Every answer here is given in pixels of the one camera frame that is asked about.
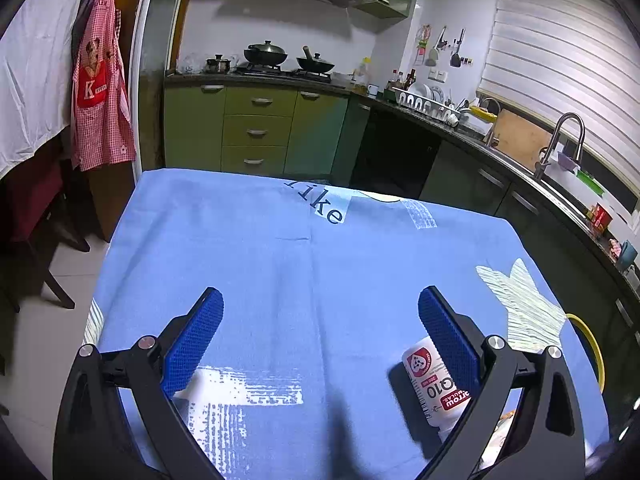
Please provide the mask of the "green kitchen cabinets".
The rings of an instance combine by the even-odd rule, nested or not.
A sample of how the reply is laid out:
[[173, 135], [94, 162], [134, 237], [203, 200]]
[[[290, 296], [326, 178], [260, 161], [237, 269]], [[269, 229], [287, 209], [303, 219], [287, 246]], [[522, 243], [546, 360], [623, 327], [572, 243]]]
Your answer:
[[349, 184], [370, 115], [316, 88], [168, 84], [165, 165]]

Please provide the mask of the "wooden cutting board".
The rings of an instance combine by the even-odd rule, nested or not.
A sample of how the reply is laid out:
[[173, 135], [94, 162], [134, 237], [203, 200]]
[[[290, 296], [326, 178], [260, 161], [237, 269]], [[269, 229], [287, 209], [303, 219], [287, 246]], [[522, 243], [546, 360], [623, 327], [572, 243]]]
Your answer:
[[531, 172], [539, 160], [540, 151], [548, 148], [551, 134], [525, 118], [502, 110], [494, 125], [494, 147], [516, 160]]

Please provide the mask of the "white hanging cloth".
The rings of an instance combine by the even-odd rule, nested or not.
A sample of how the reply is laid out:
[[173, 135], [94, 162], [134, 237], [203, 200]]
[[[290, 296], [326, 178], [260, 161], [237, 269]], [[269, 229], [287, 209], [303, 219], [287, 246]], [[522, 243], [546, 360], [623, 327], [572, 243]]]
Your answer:
[[80, 0], [25, 0], [1, 38], [1, 173], [70, 124]]

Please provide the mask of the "red tin can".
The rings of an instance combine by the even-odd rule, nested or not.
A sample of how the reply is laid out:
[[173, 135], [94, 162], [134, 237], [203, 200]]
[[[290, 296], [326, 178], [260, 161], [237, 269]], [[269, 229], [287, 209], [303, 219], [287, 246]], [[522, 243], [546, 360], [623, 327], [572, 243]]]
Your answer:
[[600, 203], [590, 209], [588, 218], [591, 229], [597, 236], [602, 236], [612, 221], [611, 214]]

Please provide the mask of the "black frying pan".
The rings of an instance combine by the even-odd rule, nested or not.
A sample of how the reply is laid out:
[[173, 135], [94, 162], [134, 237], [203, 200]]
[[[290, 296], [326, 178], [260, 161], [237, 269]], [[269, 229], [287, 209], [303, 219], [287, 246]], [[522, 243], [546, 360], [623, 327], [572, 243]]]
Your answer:
[[334, 69], [334, 65], [326, 62], [318, 52], [312, 54], [308, 46], [303, 46], [303, 54], [303, 56], [296, 58], [301, 70], [315, 74], [327, 74]]

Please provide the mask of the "small steel pot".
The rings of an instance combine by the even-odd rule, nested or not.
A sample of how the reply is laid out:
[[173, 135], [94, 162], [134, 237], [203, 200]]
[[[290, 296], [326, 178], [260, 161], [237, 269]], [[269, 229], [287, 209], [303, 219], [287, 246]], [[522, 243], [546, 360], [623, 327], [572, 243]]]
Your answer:
[[204, 67], [206, 74], [228, 74], [230, 70], [231, 60], [230, 58], [225, 58], [222, 54], [216, 54], [213, 58], [208, 58]]

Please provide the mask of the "white dish rack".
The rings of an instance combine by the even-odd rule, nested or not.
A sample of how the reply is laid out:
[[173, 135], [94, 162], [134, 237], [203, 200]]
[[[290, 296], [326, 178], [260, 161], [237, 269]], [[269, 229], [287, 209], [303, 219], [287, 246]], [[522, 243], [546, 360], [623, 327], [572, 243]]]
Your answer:
[[400, 107], [413, 110], [425, 117], [450, 126], [456, 126], [463, 115], [462, 108], [447, 104], [440, 93], [427, 84], [415, 82], [408, 89], [394, 88], [395, 100]]

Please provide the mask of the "yellow-rimmed trash bin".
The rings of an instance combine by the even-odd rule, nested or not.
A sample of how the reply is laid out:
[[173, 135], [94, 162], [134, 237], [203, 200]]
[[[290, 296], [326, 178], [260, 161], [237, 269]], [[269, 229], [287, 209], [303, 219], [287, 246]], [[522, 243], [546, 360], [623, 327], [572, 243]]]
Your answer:
[[582, 336], [586, 338], [586, 341], [588, 342], [589, 347], [592, 351], [594, 362], [596, 362], [596, 375], [599, 390], [600, 393], [604, 393], [606, 379], [605, 364], [602, 356], [602, 351], [597, 342], [597, 339], [593, 335], [593, 332], [590, 330], [589, 326], [581, 318], [578, 318], [577, 315], [574, 315], [573, 313], [567, 313], [566, 317], [572, 323], [572, 325], [582, 333]]

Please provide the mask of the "orange white snack bag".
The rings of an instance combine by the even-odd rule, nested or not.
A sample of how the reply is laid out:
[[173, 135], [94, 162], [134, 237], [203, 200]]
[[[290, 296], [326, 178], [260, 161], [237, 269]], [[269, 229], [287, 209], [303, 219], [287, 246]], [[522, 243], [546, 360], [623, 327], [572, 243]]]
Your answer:
[[498, 460], [498, 455], [502, 450], [504, 442], [506, 442], [506, 437], [511, 429], [514, 416], [515, 411], [510, 411], [499, 418], [488, 445], [484, 449], [482, 456], [480, 456], [479, 470], [492, 466]]

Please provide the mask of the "red checkered apron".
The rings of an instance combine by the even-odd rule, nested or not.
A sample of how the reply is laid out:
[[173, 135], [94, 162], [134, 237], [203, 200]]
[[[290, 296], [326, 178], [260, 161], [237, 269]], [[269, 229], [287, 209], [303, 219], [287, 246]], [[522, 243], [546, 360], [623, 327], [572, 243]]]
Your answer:
[[73, 165], [88, 171], [136, 158], [115, 0], [93, 0], [73, 74]]

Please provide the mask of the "black wok with lid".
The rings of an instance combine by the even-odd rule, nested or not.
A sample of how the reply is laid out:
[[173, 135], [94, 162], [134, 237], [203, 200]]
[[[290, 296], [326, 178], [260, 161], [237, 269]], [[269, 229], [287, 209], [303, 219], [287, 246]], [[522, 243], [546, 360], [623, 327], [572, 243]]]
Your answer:
[[254, 65], [280, 66], [286, 61], [288, 54], [270, 40], [265, 40], [262, 44], [247, 46], [244, 49], [244, 58]]

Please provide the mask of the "white supplement bottle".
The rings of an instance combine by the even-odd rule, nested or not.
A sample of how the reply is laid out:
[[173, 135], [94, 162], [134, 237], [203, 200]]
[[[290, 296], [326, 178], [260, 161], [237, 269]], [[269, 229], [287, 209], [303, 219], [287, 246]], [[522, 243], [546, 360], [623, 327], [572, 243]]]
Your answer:
[[445, 442], [471, 401], [470, 394], [456, 385], [431, 337], [410, 347], [401, 361], [428, 424]]

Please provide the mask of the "white window blind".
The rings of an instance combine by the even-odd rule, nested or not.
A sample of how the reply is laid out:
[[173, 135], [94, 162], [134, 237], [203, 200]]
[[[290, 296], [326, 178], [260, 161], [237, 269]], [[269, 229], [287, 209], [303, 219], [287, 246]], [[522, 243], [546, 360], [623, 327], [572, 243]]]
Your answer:
[[497, 0], [480, 92], [582, 140], [639, 187], [639, 47], [611, 0]]

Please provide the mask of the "dark wooden chair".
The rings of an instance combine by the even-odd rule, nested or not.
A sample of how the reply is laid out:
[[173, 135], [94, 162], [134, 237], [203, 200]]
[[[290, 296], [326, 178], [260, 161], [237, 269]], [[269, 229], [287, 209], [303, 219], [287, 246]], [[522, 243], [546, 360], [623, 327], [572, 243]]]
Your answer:
[[58, 304], [73, 310], [75, 301], [58, 284], [49, 265], [38, 255], [37, 245], [44, 231], [62, 226], [62, 239], [80, 252], [90, 246], [68, 212], [67, 186], [63, 176], [63, 143], [59, 138], [42, 144], [31, 158], [20, 162], [1, 178], [1, 298], [13, 309], [21, 308], [11, 281], [14, 256], [29, 256], [36, 277], [53, 292]]

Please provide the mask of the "light blue tablecloth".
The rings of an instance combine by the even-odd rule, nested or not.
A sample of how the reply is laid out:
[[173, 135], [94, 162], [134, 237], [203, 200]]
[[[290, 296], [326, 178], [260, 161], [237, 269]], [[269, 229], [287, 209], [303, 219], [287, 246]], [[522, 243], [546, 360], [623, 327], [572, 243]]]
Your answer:
[[485, 334], [557, 344], [586, 445], [608, 440], [592, 367], [559, 301], [502, 219], [303, 181], [146, 172], [107, 248], [85, 341], [131, 346], [207, 287], [224, 317], [177, 402], [228, 479], [412, 479], [440, 445], [402, 356], [435, 286]]

